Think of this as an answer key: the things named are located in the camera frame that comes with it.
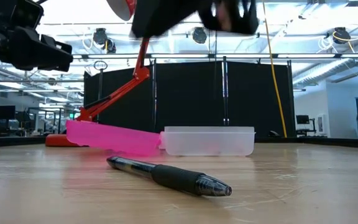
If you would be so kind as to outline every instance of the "pen tip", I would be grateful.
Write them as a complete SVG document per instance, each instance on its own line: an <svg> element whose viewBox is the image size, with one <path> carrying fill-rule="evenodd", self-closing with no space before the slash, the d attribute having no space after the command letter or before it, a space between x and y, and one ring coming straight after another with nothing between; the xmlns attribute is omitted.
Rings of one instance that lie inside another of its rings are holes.
<svg viewBox="0 0 358 224"><path fill-rule="evenodd" d="M226 187L226 189L224 190L224 194L226 196L230 196L232 193L231 187Z"/></svg>

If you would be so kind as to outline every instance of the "spotlight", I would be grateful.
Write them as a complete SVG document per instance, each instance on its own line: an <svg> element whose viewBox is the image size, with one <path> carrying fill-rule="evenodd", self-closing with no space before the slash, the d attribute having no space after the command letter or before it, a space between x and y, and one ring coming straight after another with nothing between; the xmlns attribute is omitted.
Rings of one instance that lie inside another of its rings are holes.
<svg viewBox="0 0 358 224"><path fill-rule="evenodd" d="M337 44L346 44L351 39L351 35L346 31L345 27L337 27L333 32L333 41Z"/></svg>
<svg viewBox="0 0 358 224"><path fill-rule="evenodd" d="M112 39L108 38L105 28L97 28L93 33L93 41L106 50L107 54L115 54L117 51L116 44Z"/></svg>
<svg viewBox="0 0 358 224"><path fill-rule="evenodd" d="M48 78L48 84L52 86L56 85L56 78Z"/></svg>
<svg viewBox="0 0 358 224"><path fill-rule="evenodd" d="M107 40L107 34L105 28L97 28L93 33L93 41L98 45L104 45Z"/></svg>
<svg viewBox="0 0 358 224"><path fill-rule="evenodd" d="M196 27L193 31L193 40L197 44L205 44L206 41L206 33L203 27Z"/></svg>

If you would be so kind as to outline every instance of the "black partition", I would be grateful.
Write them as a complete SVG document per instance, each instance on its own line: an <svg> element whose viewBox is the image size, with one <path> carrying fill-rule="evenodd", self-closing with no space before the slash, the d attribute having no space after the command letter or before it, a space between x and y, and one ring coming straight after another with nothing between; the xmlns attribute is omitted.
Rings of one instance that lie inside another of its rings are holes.
<svg viewBox="0 0 358 224"><path fill-rule="evenodd" d="M132 79L133 68L103 73L102 97L122 87ZM98 100L99 76L85 74L84 104ZM153 79L144 80L140 85L106 108L99 115L99 123L141 131L154 131L155 102Z"/></svg>
<svg viewBox="0 0 358 224"><path fill-rule="evenodd" d="M156 131L223 126L222 62L156 64Z"/></svg>
<svg viewBox="0 0 358 224"><path fill-rule="evenodd" d="M287 66L274 68L287 134L295 137L291 77ZM283 136L271 65L227 62L227 93L230 126L253 126L257 138L266 138L269 131Z"/></svg>

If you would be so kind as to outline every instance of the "table surface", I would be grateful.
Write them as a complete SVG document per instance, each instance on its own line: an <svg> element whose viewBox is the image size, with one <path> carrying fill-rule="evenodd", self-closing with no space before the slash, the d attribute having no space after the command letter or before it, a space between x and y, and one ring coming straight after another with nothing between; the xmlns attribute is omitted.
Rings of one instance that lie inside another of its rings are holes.
<svg viewBox="0 0 358 224"><path fill-rule="evenodd" d="M250 157L143 158L233 188L194 197L112 170L114 152L0 147L0 223L358 224L358 149L256 144Z"/></svg>

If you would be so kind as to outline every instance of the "pen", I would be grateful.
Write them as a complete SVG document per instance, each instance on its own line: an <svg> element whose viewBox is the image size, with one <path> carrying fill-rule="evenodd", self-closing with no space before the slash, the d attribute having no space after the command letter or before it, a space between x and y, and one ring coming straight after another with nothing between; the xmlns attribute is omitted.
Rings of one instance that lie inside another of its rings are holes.
<svg viewBox="0 0 358 224"><path fill-rule="evenodd" d="M164 187L193 195L218 197L229 196L232 193L231 187L224 182L200 172L161 164L155 165L118 156L107 158L107 162L114 169L137 174Z"/></svg>

